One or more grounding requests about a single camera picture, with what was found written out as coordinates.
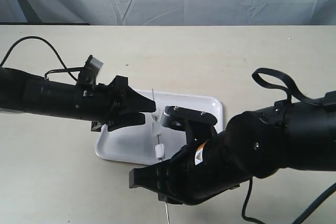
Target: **white tray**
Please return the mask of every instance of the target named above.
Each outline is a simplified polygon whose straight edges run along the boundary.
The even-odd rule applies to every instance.
[[[152,91],[136,90],[143,96],[152,99]],[[165,106],[179,106],[193,110],[205,111],[214,115],[218,122],[217,132],[224,130],[224,108],[220,101],[212,97],[187,94],[155,92],[156,108],[161,120]],[[107,131],[106,125],[96,143],[96,154],[106,160],[152,165],[158,162],[155,158],[157,136],[153,135],[153,117],[145,113],[144,125],[121,128],[112,132]],[[165,158],[171,158],[186,144],[185,132],[161,127],[160,143],[164,144]]]

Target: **screw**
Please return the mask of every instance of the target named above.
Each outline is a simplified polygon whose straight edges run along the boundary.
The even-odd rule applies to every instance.
[[[254,144],[254,150],[258,150],[258,149],[259,149],[259,143],[256,142],[256,143]]]

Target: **table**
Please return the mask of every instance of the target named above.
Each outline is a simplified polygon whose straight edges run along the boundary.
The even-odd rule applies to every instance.
[[[254,83],[258,67],[291,75],[313,98],[335,90],[336,27],[109,27],[0,26],[0,52],[23,36],[49,40],[69,67],[92,54],[104,62],[98,78],[129,77],[135,89],[210,95],[226,120],[283,99],[284,93]],[[25,41],[5,64],[43,75],[61,67],[41,41]],[[72,83],[66,74],[53,80]],[[164,203],[142,188],[128,188],[132,164],[101,160],[90,122],[0,114],[0,223],[166,223]],[[291,223],[335,173],[280,170],[255,179],[247,209],[266,223]],[[248,183],[199,206],[169,206],[171,224],[243,223]],[[305,223],[334,223],[336,197]]]

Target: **tabletop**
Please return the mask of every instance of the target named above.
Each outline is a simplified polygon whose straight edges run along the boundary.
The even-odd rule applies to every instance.
[[[129,77],[134,89],[215,97],[226,121],[246,110],[273,105],[278,90],[254,83],[259,67],[286,72],[306,95],[336,89],[336,27],[111,27],[0,26],[0,54],[28,35],[47,39],[68,67],[92,54],[104,62],[98,82]],[[61,67],[41,41],[27,40],[6,67],[43,75]],[[52,79],[66,83],[66,74]],[[47,116],[0,114],[0,223],[166,223],[164,203],[142,188],[129,189],[134,164],[95,154],[98,133],[90,122]],[[280,170],[255,179],[247,209],[266,223],[291,223],[327,187],[335,173]],[[243,223],[248,183],[198,206],[169,205],[171,224]],[[334,223],[336,197],[305,223]]]

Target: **warning label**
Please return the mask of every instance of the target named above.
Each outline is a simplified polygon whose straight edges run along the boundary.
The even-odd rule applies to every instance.
[[[205,145],[205,143],[201,144],[197,148],[197,151],[195,153],[195,165],[198,165],[201,162],[203,162],[203,147],[204,147],[204,145]]]

